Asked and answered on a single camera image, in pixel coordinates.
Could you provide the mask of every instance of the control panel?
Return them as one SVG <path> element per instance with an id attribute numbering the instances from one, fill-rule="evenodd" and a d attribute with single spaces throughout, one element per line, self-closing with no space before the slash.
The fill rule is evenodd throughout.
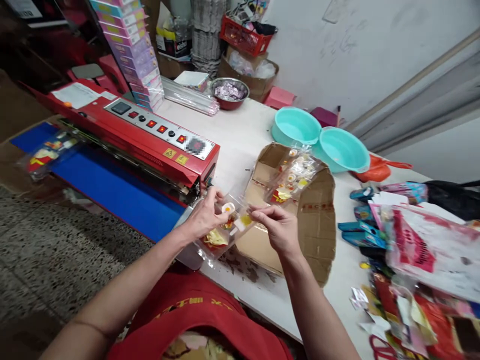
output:
<path id="1" fill-rule="evenodd" d="M 105 106 L 105 110 L 202 160 L 215 146 L 213 142 L 121 98 Z"/>

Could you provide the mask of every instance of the red machine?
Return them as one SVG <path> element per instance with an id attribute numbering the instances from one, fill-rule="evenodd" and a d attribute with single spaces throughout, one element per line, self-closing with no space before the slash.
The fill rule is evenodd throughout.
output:
<path id="1" fill-rule="evenodd" d="M 70 106 L 52 93 L 44 95 L 30 90 L 40 103 L 64 116 L 85 137 L 95 139 L 117 159 L 124 159 L 162 179 L 170 189 L 175 188 L 180 196 L 174 198 L 184 204 L 196 199 L 214 176 L 219 145 L 144 107 L 105 93 L 105 89 L 91 81 L 79 79 L 59 89 L 64 94 L 65 90 L 71 90 L 73 94 L 83 91 L 89 96 L 88 92 L 93 91 L 99 95 L 78 109 L 74 108 L 74 101 Z"/>

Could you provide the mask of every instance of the hand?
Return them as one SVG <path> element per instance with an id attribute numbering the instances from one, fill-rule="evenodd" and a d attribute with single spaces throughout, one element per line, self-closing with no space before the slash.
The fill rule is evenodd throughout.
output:
<path id="1" fill-rule="evenodd" d="M 279 206 L 250 206 L 251 217 L 265 225 L 271 247 L 280 257 L 302 255 L 299 244 L 297 217 Z"/>
<path id="2" fill-rule="evenodd" d="M 204 237 L 218 225 L 229 220 L 229 214 L 226 212 L 215 214 L 215 202 L 223 197 L 218 188 L 209 187 L 206 197 L 196 204 L 188 219 L 179 226 L 190 241 Z"/>

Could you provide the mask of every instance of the black bag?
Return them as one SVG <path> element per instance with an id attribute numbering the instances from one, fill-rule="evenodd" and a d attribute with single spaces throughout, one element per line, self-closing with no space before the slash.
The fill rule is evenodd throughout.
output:
<path id="1" fill-rule="evenodd" d="M 428 187 L 428 202 L 444 208 L 465 221 L 480 219 L 480 192 L 465 188 L 472 184 L 427 181 L 425 185 Z"/>

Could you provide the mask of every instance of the metal bowl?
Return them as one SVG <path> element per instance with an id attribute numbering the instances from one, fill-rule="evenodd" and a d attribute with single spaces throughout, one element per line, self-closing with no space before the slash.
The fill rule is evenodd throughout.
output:
<path id="1" fill-rule="evenodd" d="M 233 86 L 235 86 L 240 91 L 245 92 L 245 96 L 240 100 L 225 100 L 221 97 L 216 96 L 215 95 L 215 89 L 217 87 L 223 86 L 225 84 L 232 84 Z M 220 108 L 222 108 L 224 110 L 238 109 L 242 105 L 244 100 L 246 98 L 248 98 L 249 95 L 250 95 L 249 87 L 243 81 L 240 81 L 240 80 L 238 80 L 236 78 L 233 78 L 233 77 L 219 77 L 219 78 L 216 78 L 215 80 L 213 80 L 211 82 L 210 90 L 211 90 L 212 95 L 215 97 L 215 99 L 220 104 Z"/>

